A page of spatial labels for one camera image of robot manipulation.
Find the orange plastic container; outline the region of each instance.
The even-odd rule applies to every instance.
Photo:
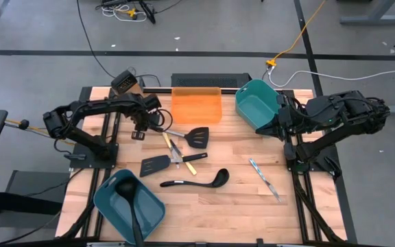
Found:
[[[175,87],[171,114],[176,124],[217,124],[222,118],[222,92],[218,87]]]

